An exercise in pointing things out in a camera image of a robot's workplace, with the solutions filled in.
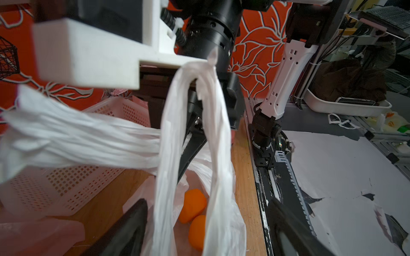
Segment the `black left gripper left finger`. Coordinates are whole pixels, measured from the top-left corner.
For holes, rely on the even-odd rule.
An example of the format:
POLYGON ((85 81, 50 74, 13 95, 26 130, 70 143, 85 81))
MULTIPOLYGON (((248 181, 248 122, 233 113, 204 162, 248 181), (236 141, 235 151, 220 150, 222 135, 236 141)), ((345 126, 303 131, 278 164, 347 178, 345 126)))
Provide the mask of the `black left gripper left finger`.
POLYGON ((139 199, 84 256, 138 256, 141 254, 147 224, 148 206, 139 199))

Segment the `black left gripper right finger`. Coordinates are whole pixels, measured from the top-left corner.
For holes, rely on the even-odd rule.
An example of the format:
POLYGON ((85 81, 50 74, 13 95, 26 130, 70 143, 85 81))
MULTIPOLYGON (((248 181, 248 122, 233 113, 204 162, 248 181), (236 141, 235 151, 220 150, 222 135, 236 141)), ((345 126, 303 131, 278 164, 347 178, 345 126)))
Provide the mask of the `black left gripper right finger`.
POLYGON ((273 254, 275 256, 332 256, 294 214, 275 197, 267 208, 273 254))

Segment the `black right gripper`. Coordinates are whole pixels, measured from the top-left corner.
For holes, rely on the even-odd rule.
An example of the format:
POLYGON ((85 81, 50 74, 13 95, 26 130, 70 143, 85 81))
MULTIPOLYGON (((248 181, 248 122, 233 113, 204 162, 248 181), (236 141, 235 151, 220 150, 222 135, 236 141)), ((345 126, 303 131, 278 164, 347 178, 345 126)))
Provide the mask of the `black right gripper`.
MULTIPOLYGON (((140 89, 132 90, 132 95, 148 102, 149 119, 153 128, 160 127, 165 100, 176 71, 175 68, 140 68, 140 89)), ((217 76, 223 90, 231 129, 237 130, 245 110, 245 99, 239 78, 231 72, 218 72, 217 76)), ((192 81, 187 96, 186 135, 191 137, 180 158, 178 180, 207 142, 202 127, 202 103, 197 98, 195 81, 192 81)))

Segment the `white plastic bag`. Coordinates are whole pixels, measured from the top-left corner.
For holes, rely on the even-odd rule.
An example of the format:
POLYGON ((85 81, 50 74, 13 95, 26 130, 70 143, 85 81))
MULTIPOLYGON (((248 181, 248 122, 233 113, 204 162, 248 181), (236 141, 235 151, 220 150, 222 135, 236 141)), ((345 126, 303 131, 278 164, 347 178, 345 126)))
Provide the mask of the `white plastic bag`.
POLYGON ((147 256, 175 254, 175 194, 187 124, 188 90, 196 83, 211 167, 199 174, 209 204, 205 256, 243 256, 246 225, 234 199, 231 127, 217 77, 217 49, 207 61, 181 66, 168 90, 159 129, 108 115, 80 112, 29 86, 18 88, 19 106, 3 114, 9 127, 1 139, 1 183, 29 166, 62 168, 81 164, 148 169, 156 176, 147 256))

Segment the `plain pink plastic bag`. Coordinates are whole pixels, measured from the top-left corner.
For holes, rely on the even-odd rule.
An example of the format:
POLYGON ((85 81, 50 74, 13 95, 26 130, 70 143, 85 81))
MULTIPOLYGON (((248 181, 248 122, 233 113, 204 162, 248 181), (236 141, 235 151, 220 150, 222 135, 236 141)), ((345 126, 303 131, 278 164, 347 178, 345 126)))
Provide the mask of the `plain pink plastic bag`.
POLYGON ((62 256, 85 240, 82 223, 46 218, 39 221, 2 223, 2 256, 62 256))

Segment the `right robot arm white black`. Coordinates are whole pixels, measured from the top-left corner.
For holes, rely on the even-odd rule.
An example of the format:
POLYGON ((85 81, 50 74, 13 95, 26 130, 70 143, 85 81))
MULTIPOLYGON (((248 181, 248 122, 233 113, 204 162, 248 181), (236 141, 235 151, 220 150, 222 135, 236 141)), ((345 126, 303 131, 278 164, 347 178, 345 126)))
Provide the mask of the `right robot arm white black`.
POLYGON ((252 142, 270 165, 278 120, 305 67, 342 22, 348 1, 172 1, 161 21, 176 31, 178 53, 204 59, 218 48, 218 76, 230 120, 237 124, 249 96, 268 89, 257 105, 252 142))

